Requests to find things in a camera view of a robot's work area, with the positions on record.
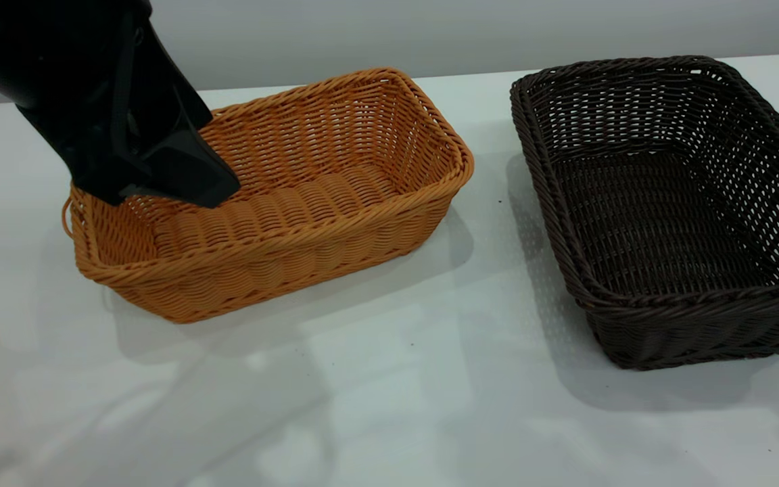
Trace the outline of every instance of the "woven basket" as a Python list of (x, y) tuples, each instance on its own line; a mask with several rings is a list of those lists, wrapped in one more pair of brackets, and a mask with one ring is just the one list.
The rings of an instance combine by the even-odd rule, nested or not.
[(513, 84), (569, 293), (621, 367), (779, 354), (779, 114), (701, 56)]
[(217, 110), (201, 134), (241, 181), (216, 209), (70, 196), (81, 273), (177, 323), (411, 252), (473, 174), (429, 98), (387, 68)]

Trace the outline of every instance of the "basket rim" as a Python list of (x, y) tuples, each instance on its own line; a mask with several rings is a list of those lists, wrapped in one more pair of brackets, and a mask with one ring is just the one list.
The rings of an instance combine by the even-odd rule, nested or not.
[(181, 277), (194, 269), (211, 267), (216, 262), (230, 258), (247, 258), (249, 255), (284, 252), (286, 249), (340, 237), (340, 235), (355, 231), (364, 225), (373, 225), (396, 218), (429, 201), (441, 200), (454, 195), (473, 175), (473, 154), (423, 90), (414, 83), (411, 77), (396, 68), (371, 68), (343, 74), (320, 83), (294, 87), (294, 89), (275, 93), (275, 95), (219, 108), (213, 110), (213, 115), (223, 118), (225, 112), (236, 108), (271, 109), (290, 101), (290, 99), (319, 95), (319, 93), (328, 90), (340, 87), (343, 89), (356, 83), (374, 83), (386, 79), (406, 87), (399, 99), (421, 105), (424, 110), (417, 110), (419, 114), (417, 116), (423, 119), (426, 126), (435, 127), (438, 135), (454, 152), (454, 167), (440, 180), (426, 185), (418, 191), (393, 196), (383, 203), (367, 206), (347, 216), (331, 218), (311, 225), (298, 225), (269, 231), (250, 239), (226, 241), (226, 243), (214, 244), (214, 246), (200, 247), (177, 256), (121, 264), (107, 264), (101, 261), (95, 235), (93, 232), (84, 231), (84, 228), (95, 225), (92, 204), (84, 204), (81, 207), (78, 205), (78, 203), (91, 200), (92, 197), (72, 185), (71, 198), (75, 204), (71, 205), (71, 219), (74, 228), (77, 267), (85, 277), (98, 281), (98, 283), (115, 283), (118, 287), (143, 285), (151, 283), (151, 281), (167, 281), (171, 278)]
[[(587, 308), (587, 311), (597, 312), (598, 315), (610, 314), (615, 315), (615, 318), (632, 317), (634, 320), (638, 320), (638, 308), (670, 308), (670, 317), (675, 317), (672, 310), (676, 306), (684, 308), (682, 314), (686, 317), (699, 315), (699, 311), (702, 309), (705, 309), (706, 317), (710, 317), (712, 311), (716, 311), (715, 314), (729, 314), (729, 312), (746, 312), (749, 309), (759, 312), (779, 309), (779, 285), (733, 287), (733, 289), (713, 289), (704, 292), (643, 296), (622, 295), (604, 286), (588, 265), (581, 238), (578, 237), (575, 225), (569, 218), (568, 206), (559, 180), (550, 169), (550, 158), (543, 147), (541, 129), (537, 120), (531, 118), (531, 99), (528, 90), (536, 83), (545, 83), (545, 81), (560, 83), (579, 74), (618, 73), (625, 72), (630, 68), (666, 71), (668, 68), (688, 67), (715, 68), (718, 74), (726, 78), (727, 81), (732, 81), (738, 89), (736, 96), (740, 102), (748, 105), (758, 117), (763, 117), (779, 126), (779, 113), (742, 77), (739, 71), (724, 62), (704, 55), (576, 62), (576, 64), (548, 68), (538, 73), (525, 75), (513, 83), (510, 89), (513, 122), (517, 134), (522, 140), (525, 162), (528, 166), (537, 164), (542, 169), (546, 179), (546, 191), (539, 191), (538, 188), (537, 192), (541, 198), (548, 198), (551, 206), (554, 207), (554, 212), (547, 215), (547, 209), (541, 206), (541, 212), (546, 216), (546, 226), (553, 243), (554, 255), (559, 261), (566, 259), (571, 263), (571, 265), (561, 265), (561, 271), (565, 275), (567, 289), (576, 300)], [(779, 141), (779, 133), (776, 133), (775, 136)], [(540, 148), (542, 153), (538, 154), (535, 147)], [(554, 219), (553, 225), (549, 225), (549, 216)], [(560, 241), (554, 241), (555, 237), (560, 237)], [(773, 297), (778, 298), (776, 306), (771, 305)], [(711, 305), (716, 305), (717, 309), (715, 310)], [(627, 308), (634, 309), (630, 311), (630, 315), (626, 315), (624, 312), (624, 309)], [(655, 311), (655, 309), (652, 312), (651, 318), (661, 315), (661, 312)]]

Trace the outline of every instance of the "white table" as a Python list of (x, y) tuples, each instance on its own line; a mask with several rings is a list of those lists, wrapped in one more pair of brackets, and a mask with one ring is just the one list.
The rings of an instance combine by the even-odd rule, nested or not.
[[(779, 56), (728, 62), (779, 110)], [(68, 172), (0, 105), (0, 486), (779, 485), (779, 357), (597, 348), (510, 120), (522, 74), (418, 80), (477, 164), (420, 250), (188, 326), (78, 274)]]

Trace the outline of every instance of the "basket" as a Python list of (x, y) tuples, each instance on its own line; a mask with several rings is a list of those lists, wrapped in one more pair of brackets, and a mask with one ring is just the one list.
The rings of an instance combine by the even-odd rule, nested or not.
[(614, 363), (779, 354), (779, 114), (738, 71), (582, 62), (511, 101), (566, 287)]
[(452, 127), (389, 68), (217, 110), (201, 135), (241, 182), (216, 209), (69, 198), (80, 272), (176, 323), (411, 252), (473, 174)]

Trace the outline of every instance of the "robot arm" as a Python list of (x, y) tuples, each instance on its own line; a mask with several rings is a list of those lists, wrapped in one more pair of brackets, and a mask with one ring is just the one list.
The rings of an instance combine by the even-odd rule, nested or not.
[(0, 0), (0, 92), (106, 203), (218, 206), (239, 182), (198, 135), (211, 113), (149, 15), (148, 0)]

